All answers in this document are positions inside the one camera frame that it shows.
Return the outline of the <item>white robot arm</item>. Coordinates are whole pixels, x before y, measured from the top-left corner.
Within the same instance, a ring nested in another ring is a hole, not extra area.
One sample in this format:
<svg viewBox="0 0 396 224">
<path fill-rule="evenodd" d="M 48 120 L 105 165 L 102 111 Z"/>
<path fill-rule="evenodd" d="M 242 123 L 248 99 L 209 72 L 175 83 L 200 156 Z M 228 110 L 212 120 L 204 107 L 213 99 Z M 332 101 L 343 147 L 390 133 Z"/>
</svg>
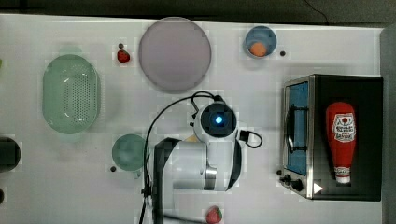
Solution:
<svg viewBox="0 0 396 224">
<path fill-rule="evenodd" d="M 242 149 L 233 110 L 222 101 L 206 105 L 198 110 L 192 128 L 195 142 L 168 137 L 151 154 L 154 224 L 184 220 L 175 208 L 175 190 L 227 191 L 240 176 Z"/>
</svg>

